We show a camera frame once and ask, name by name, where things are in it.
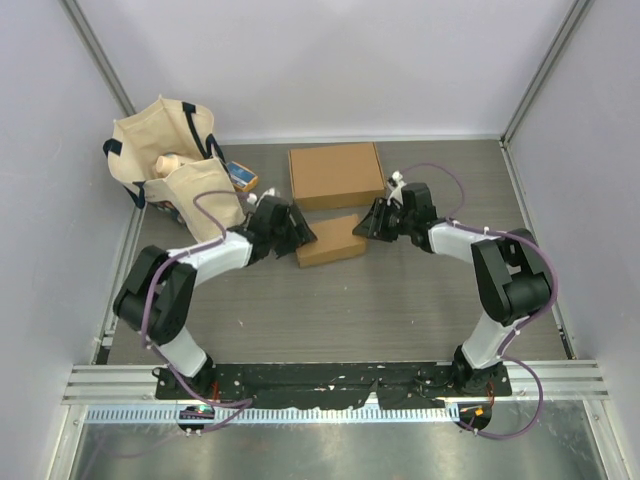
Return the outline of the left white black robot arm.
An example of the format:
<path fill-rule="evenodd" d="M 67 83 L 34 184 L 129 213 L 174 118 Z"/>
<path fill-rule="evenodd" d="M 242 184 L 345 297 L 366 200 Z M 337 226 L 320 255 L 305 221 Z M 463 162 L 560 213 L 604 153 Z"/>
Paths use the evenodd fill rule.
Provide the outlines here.
<path fill-rule="evenodd" d="M 113 313 L 158 353 L 193 399 L 213 397 L 216 366 L 193 339 L 186 321 L 194 290 L 270 254 L 278 258 L 317 240 L 298 206 L 265 194 L 239 224 L 212 240 L 181 249 L 151 245 L 138 254 L 113 302 Z"/>

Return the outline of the large brown cardboard box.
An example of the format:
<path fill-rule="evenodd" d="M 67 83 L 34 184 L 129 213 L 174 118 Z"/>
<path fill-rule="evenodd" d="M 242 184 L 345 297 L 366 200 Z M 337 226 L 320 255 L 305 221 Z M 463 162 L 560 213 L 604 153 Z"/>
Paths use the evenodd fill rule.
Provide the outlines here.
<path fill-rule="evenodd" d="M 369 206 L 386 183 L 374 143 L 291 149 L 294 201 L 307 211 Z"/>

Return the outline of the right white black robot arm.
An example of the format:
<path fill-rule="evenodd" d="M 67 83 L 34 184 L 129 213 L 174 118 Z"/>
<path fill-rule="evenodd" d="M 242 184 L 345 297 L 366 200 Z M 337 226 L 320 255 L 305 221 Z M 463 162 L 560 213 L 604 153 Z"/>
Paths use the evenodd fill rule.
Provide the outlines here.
<path fill-rule="evenodd" d="M 370 240 L 410 238 L 420 250 L 473 266 L 482 314 L 472 334 L 457 347 L 447 385 L 465 395 L 483 389 L 521 329 L 549 310 L 558 281 L 531 232 L 498 232 L 464 226 L 437 214 L 429 187 L 392 180 L 353 229 Z"/>

